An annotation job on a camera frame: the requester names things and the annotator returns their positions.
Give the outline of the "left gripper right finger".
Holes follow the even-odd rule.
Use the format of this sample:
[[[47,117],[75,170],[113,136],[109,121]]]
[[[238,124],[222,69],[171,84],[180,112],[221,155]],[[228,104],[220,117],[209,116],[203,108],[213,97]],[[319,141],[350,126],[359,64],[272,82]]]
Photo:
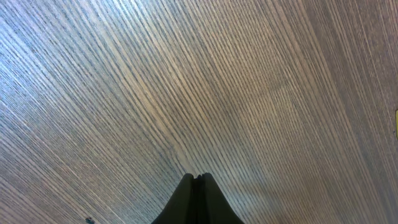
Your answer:
[[[196,178],[196,223],[243,224],[210,173]]]

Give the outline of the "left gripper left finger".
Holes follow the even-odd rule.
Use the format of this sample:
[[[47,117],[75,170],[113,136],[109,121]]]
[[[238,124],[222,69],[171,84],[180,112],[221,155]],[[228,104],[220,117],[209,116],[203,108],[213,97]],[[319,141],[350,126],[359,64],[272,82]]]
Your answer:
[[[192,195],[193,175],[185,174],[174,190],[164,209],[152,224],[186,223]]]

